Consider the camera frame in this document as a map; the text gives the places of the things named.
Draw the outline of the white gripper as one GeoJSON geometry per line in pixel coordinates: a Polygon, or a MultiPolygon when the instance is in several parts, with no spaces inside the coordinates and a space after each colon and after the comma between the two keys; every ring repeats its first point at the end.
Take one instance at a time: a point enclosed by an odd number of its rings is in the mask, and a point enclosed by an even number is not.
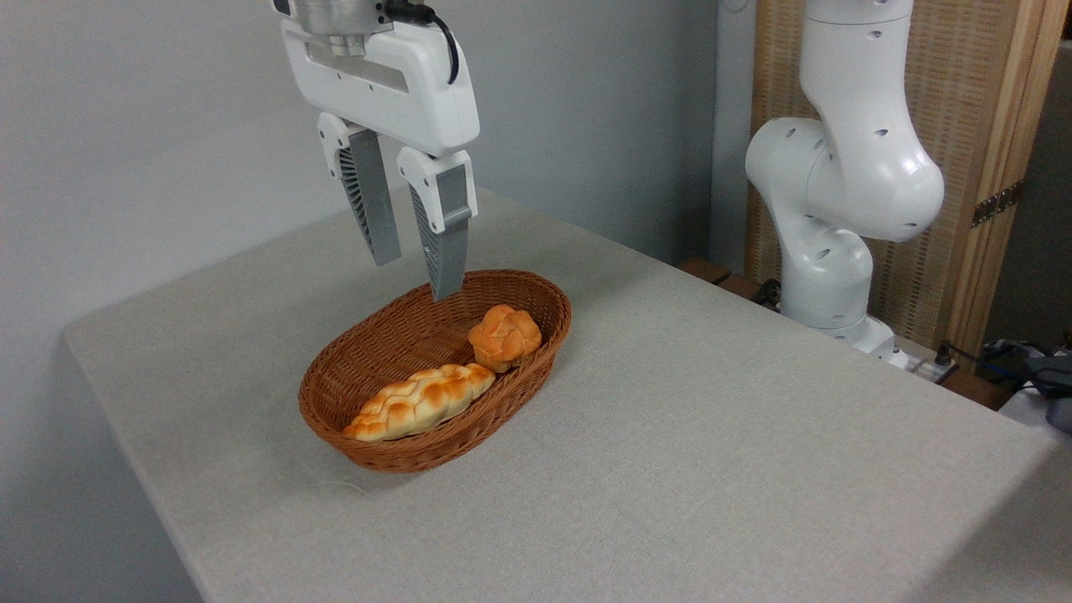
{"type": "Polygon", "coordinates": [[[413,147],[399,152],[398,165],[410,183],[434,302],[458,293],[468,222],[478,216],[464,150],[480,133],[466,56],[459,52],[452,62],[436,24],[394,23],[367,36],[364,55],[352,57],[330,53],[288,18],[281,31],[299,91],[324,111],[317,129],[328,170],[343,186],[375,265],[401,255],[379,133],[413,147]]]}

